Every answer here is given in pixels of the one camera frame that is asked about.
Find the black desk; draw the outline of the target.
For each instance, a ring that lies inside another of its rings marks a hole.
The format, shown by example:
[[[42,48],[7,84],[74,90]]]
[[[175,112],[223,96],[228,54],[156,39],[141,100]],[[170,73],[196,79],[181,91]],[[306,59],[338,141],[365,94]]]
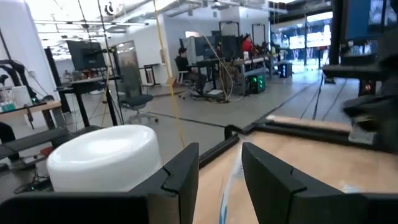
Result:
[[[66,83],[60,87],[57,87],[57,91],[59,93],[73,93],[76,96],[83,124],[87,128],[90,126],[90,121],[81,97],[82,94],[89,93],[93,90],[99,90],[101,88],[105,88],[106,85],[111,80],[119,80],[119,79],[120,79],[119,76],[110,76],[108,80],[106,80],[106,78],[103,77],[79,80],[75,82]]]

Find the grey low bench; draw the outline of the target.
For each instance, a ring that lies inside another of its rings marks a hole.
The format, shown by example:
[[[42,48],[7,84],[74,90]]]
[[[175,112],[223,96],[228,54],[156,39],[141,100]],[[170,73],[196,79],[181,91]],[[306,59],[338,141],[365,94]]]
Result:
[[[0,144],[0,159],[17,155],[22,151],[48,142],[50,142],[55,149],[69,140],[75,139],[83,134],[97,131],[99,129],[101,129],[99,126],[89,126],[79,129],[75,132],[70,132],[66,128],[49,129],[41,133],[16,139],[12,142]]]

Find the black aluminium table frame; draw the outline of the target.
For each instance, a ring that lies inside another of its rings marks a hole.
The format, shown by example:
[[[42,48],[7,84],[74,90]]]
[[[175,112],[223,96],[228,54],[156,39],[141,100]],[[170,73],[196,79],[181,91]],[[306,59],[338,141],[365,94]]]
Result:
[[[376,151],[375,144],[364,144],[349,140],[351,127],[342,123],[298,119],[285,116],[268,116],[265,121],[256,121],[240,128],[230,124],[224,128],[224,141],[203,153],[199,158],[199,168],[203,168],[232,146],[239,142],[239,134],[244,137],[259,131],[272,134],[281,134],[314,141],[328,142],[343,146],[353,146],[361,149]]]

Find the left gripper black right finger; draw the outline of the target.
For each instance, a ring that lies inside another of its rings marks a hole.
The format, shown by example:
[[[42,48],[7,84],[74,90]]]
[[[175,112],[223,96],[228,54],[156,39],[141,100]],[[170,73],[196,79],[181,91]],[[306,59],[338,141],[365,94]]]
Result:
[[[250,142],[241,159],[259,224],[398,224],[398,194],[346,194]]]

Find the black computer tower green lights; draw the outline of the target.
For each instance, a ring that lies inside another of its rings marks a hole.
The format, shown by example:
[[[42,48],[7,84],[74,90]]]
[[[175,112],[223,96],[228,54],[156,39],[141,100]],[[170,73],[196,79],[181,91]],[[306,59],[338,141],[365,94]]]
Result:
[[[265,76],[263,74],[258,73],[246,77],[246,92],[248,94],[260,94],[265,89]]]

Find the black monitor on stand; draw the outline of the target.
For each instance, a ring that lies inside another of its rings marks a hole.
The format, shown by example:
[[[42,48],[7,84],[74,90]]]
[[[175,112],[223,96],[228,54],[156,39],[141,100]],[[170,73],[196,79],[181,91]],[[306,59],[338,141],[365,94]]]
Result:
[[[75,70],[83,71],[106,66],[100,43],[68,40],[67,45]]]

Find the dark office chair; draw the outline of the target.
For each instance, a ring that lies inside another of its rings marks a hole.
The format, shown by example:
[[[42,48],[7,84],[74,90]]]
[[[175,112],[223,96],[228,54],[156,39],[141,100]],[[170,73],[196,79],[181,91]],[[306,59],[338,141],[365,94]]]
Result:
[[[136,46],[133,40],[123,42],[116,46],[118,53],[118,64],[120,67],[122,97],[120,99],[121,108],[135,111],[135,115],[128,117],[127,124],[142,123],[142,119],[159,122],[158,117],[153,114],[141,113],[139,110],[146,107],[154,97],[142,92],[141,73],[137,60]]]

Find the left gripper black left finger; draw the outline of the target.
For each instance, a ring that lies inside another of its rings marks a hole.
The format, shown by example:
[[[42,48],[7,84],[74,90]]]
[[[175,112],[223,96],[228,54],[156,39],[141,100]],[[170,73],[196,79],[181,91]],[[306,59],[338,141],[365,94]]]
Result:
[[[189,144],[128,192],[36,193],[0,204],[0,224],[192,224],[199,145]]]

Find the black computer tower red lights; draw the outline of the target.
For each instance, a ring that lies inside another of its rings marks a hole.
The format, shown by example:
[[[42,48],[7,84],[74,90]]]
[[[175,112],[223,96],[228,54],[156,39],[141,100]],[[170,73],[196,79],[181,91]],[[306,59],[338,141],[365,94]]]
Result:
[[[376,92],[376,81],[360,80],[358,96],[374,95]]]

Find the person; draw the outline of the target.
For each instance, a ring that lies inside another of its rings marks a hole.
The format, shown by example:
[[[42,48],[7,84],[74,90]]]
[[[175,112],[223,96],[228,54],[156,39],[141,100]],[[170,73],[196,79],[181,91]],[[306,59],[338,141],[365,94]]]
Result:
[[[203,95],[203,89],[205,87],[207,76],[198,72],[198,69],[191,66],[187,58],[187,49],[180,47],[178,49],[178,56],[175,58],[175,64],[178,69],[180,77],[179,81],[190,80],[195,85],[195,94]]]
[[[252,52],[253,50],[254,50],[254,45],[251,40],[251,35],[246,33],[243,36],[242,51],[243,52]]]

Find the black desk monitor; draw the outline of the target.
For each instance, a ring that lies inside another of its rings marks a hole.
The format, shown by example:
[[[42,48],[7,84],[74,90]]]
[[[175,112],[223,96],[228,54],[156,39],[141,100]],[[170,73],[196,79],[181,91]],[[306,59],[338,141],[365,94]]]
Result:
[[[216,58],[216,37],[186,37],[180,39],[180,46],[187,50],[189,64]]]

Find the blue toothbrush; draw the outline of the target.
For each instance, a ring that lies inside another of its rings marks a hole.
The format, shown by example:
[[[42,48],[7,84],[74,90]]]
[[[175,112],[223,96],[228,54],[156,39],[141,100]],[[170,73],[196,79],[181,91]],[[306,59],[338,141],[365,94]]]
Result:
[[[220,206],[220,213],[219,213],[219,224],[226,224],[226,217],[228,212],[228,199],[230,195],[231,188],[234,184],[234,181],[243,175],[243,164],[242,164],[242,148],[238,149],[238,153],[233,164],[232,171],[229,175],[227,184],[224,188],[221,206]]]

